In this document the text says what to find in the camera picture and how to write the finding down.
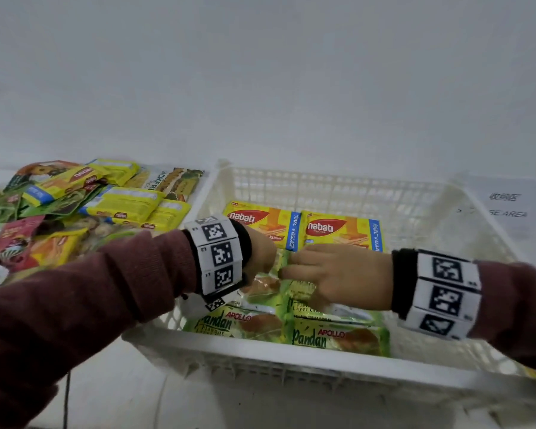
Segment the maroon sleeve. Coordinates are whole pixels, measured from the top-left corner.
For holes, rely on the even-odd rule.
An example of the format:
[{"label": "maroon sleeve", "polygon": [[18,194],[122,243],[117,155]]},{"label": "maroon sleeve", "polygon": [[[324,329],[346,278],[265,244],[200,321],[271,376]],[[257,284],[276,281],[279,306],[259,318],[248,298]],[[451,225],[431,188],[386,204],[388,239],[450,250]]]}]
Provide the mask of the maroon sleeve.
[{"label": "maroon sleeve", "polygon": [[197,270],[185,235],[142,232],[0,288],[0,428],[24,427],[55,383],[136,322],[173,308]]},{"label": "maroon sleeve", "polygon": [[536,268],[478,262],[482,282],[479,315],[470,337],[536,369]]}]

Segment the white plastic basket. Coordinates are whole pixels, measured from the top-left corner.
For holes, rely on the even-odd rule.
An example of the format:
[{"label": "white plastic basket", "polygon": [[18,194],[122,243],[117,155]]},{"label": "white plastic basket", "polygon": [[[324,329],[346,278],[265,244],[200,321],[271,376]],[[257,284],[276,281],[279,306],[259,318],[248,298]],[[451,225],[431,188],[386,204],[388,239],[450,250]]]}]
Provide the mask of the white plastic basket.
[{"label": "white plastic basket", "polygon": [[[453,184],[341,177],[236,168],[221,164],[206,181],[187,220],[220,213],[232,200],[289,210],[309,209],[379,219],[386,251],[425,248],[476,259],[521,259],[484,207]],[[365,390],[465,408],[530,404],[535,372],[486,343],[443,341],[399,328],[386,313],[393,358],[229,339],[179,331],[178,310],[128,331],[123,338],[156,366],[189,374],[206,367],[237,376],[252,372],[283,383],[306,381],[332,390]]]}]

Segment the qr code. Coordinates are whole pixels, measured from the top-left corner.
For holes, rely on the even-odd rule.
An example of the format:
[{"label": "qr code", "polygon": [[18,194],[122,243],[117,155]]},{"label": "qr code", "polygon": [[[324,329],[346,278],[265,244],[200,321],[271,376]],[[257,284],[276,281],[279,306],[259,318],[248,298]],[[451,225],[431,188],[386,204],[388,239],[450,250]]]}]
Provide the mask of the qr code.
[{"label": "qr code", "polygon": [[208,242],[226,238],[226,232],[221,223],[202,226],[202,231],[205,234],[205,238]]},{"label": "qr code", "polygon": [[214,266],[225,265],[234,260],[230,242],[212,245],[210,252],[213,255]]},{"label": "qr code", "polygon": [[233,281],[233,266],[225,266],[221,269],[217,269],[214,272],[214,288],[222,288]]},{"label": "qr code", "polygon": [[433,256],[433,277],[462,283],[461,263],[456,260]]},{"label": "qr code", "polygon": [[206,217],[206,218],[201,218],[200,220],[195,220],[195,221],[199,224],[207,224],[212,221],[217,221],[217,219],[215,217]]},{"label": "qr code", "polygon": [[427,314],[419,325],[419,329],[446,337],[453,326],[453,320]]},{"label": "qr code", "polygon": [[462,292],[433,286],[429,308],[448,315],[458,316],[461,311]]},{"label": "qr code", "polygon": [[223,306],[225,304],[225,301],[222,298],[219,298],[218,300],[214,300],[210,304],[206,304],[205,307],[208,309],[209,312],[214,312],[217,308]]}]

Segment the pile of snacks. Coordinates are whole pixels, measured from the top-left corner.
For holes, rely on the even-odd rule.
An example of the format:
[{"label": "pile of snacks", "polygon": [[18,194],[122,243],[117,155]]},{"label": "pile of snacks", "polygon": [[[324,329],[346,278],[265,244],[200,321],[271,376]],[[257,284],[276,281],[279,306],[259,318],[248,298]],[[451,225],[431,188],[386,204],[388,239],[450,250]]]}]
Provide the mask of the pile of snacks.
[{"label": "pile of snacks", "polygon": [[278,247],[276,262],[269,274],[258,274],[240,289],[239,299],[198,321],[188,321],[184,331],[390,355],[389,330],[381,313],[339,304],[334,304],[333,314],[318,312],[305,303],[314,292],[313,283],[278,278],[290,253],[304,244],[350,244],[383,251],[379,221],[239,201],[230,202],[224,214],[271,238]]},{"label": "pile of snacks", "polygon": [[22,167],[0,191],[0,285],[143,229],[176,229],[202,175],[105,158]]}]

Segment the black wristband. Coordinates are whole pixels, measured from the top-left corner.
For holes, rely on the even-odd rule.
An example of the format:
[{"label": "black wristband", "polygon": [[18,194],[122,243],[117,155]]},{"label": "black wristband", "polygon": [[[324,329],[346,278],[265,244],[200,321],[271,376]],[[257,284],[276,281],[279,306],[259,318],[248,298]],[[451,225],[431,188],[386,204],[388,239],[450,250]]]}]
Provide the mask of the black wristband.
[{"label": "black wristband", "polygon": [[407,319],[413,305],[413,296],[417,286],[417,256],[415,250],[403,248],[391,253],[393,260],[393,297],[391,310],[400,319]]},{"label": "black wristband", "polygon": [[[250,235],[244,226],[239,222],[230,220],[230,223],[232,223],[234,230],[236,230],[236,233],[238,233],[238,242],[240,244],[240,250],[242,251],[242,267],[245,267],[250,260],[250,257],[252,257],[252,241],[250,240]],[[200,262],[198,260],[197,246],[193,242],[193,237],[191,237],[191,234],[188,230],[185,229],[182,230],[182,232],[188,239],[188,243],[191,246],[191,251],[193,252],[195,266],[197,267],[197,288],[195,293],[202,293],[202,270],[200,269]]]}]

